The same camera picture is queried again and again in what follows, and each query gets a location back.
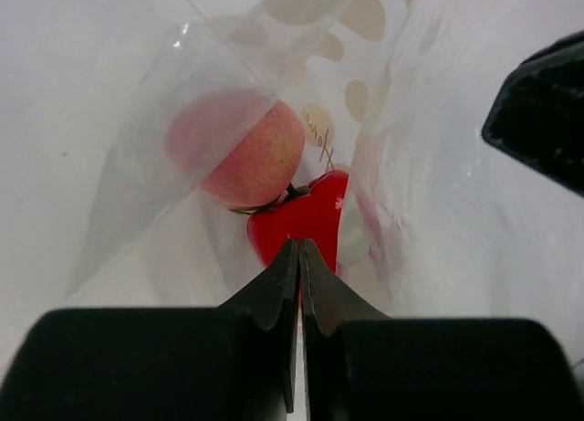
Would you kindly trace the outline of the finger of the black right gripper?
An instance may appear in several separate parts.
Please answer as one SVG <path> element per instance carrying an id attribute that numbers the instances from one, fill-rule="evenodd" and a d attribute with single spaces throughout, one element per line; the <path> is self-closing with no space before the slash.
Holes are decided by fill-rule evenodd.
<path id="1" fill-rule="evenodd" d="M 481 130 L 492 148 L 583 195 L 583 33 L 562 37 L 505 79 Z"/>

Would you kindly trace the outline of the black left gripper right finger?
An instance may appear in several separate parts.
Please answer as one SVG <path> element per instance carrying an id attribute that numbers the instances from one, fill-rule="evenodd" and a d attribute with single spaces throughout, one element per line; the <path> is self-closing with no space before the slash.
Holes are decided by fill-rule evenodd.
<path id="1" fill-rule="evenodd" d="M 526 319 L 391 318 L 298 257 L 310 420 L 580 420 L 560 345 Z"/>

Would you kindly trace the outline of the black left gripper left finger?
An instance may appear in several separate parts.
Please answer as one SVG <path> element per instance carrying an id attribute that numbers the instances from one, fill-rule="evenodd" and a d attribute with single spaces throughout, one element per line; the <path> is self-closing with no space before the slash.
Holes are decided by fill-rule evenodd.
<path id="1" fill-rule="evenodd" d="M 223 304 L 52 310 L 1 385 L 4 420 L 283 420 L 294 409 L 299 246 Z"/>

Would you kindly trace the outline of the clear zip top bag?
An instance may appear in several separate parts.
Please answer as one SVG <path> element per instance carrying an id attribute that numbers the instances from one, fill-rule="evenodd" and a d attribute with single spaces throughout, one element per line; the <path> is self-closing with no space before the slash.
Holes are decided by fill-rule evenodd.
<path id="1" fill-rule="evenodd" d="M 242 208 L 198 184 L 278 100 L 305 147 L 291 184 L 349 174 L 336 270 L 391 316 L 517 316 L 583 335 L 583 200 L 487 145 L 506 77 L 583 28 L 583 0 L 182 0 L 106 151 L 64 302 L 215 305 L 262 270 Z M 266 104 L 192 174 L 165 151 L 209 92 Z"/>

